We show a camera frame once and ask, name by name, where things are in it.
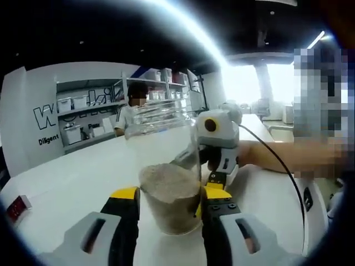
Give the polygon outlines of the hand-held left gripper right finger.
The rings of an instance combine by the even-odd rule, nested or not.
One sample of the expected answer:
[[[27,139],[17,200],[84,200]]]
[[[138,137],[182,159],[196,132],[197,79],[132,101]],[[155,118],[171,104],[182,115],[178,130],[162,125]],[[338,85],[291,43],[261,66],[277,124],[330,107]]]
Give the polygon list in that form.
[[[242,213],[228,192],[203,187],[200,209],[207,265],[302,265],[303,256],[280,246],[276,233]]]

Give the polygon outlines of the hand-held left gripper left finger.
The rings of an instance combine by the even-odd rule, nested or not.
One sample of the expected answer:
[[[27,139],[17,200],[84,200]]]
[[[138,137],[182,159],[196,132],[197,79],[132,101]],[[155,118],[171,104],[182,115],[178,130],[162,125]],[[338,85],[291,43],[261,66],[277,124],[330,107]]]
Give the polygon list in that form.
[[[48,253],[49,265],[133,265],[139,234],[140,190],[113,192],[100,212],[91,212]]]

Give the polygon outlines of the person's right hand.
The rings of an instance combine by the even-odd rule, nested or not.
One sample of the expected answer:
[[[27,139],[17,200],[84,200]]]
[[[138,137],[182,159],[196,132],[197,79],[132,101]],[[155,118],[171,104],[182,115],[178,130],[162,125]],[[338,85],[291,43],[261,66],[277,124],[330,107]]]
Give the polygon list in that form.
[[[238,147],[238,163],[239,167],[244,167],[249,164],[254,163],[253,159],[253,146],[255,142],[254,141],[247,141],[243,140],[239,142],[239,147]]]

